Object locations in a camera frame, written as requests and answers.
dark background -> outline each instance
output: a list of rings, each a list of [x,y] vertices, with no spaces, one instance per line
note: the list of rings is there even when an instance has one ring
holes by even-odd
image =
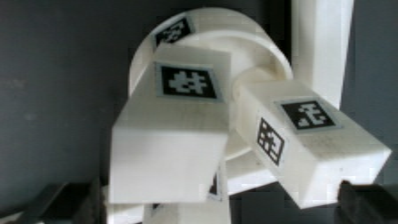
[[[218,6],[265,27],[290,58],[290,0],[0,0],[0,217],[48,183],[107,182],[110,128],[139,43],[169,16]],[[398,1],[355,0],[341,109],[398,150]],[[398,182],[398,153],[378,183]],[[332,223],[277,184],[231,198],[233,222]]]

white block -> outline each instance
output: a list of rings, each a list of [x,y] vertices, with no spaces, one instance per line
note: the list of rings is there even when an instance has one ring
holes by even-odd
[[[229,195],[249,191],[277,181],[252,151],[226,162],[226,170]]]
[[[334,203],[341,180],[373,182],[391,150],[297,81],[243,84],[238,110],[236,131],[298,207]]]
[[[114,125],[110,203],[204,201],[224,156],[229,55],[167,46],[155,58]]]
[[[202,203],[149,204],[144,209],[144,224],[229,224],[229,197],[224,164]]]

white plastic casing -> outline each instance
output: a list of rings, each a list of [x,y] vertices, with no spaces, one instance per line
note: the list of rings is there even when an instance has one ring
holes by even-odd
[[[155,63],[211,68],[226,96],[229,55],[163,46]],[[155,66],[146,69],[112,134],[110,203],[206,200],[229,134],[227,104],[158,96]]]
[[[341,127],[297,131],[279,103],[313,99]],[[306,113],[322,119],[318,109]],[[297,81],[242,85],[236,131],[300,208],[336,202],[343,180],[354,184],[371,184],[391,150]],[[279,164],[272,161],[277,154]]]
[[[229,224],[229,197],[226,186],[226,168],[224,162],[217,172],[217,196],[208,193],[208,199],[202,203],[160,204],[153,209],[153,204],[144,209],[144,224]]]

gray wall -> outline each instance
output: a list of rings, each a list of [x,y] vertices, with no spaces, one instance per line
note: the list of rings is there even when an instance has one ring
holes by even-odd
[[[355,0],[343,111],[398,150],[398,2]],[[110,127],[128,66],[155,25],[202,6],[242,11],[290,55],[281,0],[0,1],[0,216],[51,182],[107,181]],[[394,153],[380,183],[398,182]],[[234,223],[332,223],[300,211],[277,184],[233,197]]]

white panel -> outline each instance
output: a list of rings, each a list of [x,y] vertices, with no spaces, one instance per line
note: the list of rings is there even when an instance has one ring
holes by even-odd
[[[339,108],[354,0],[293,0],[291,4],[295,77]]]

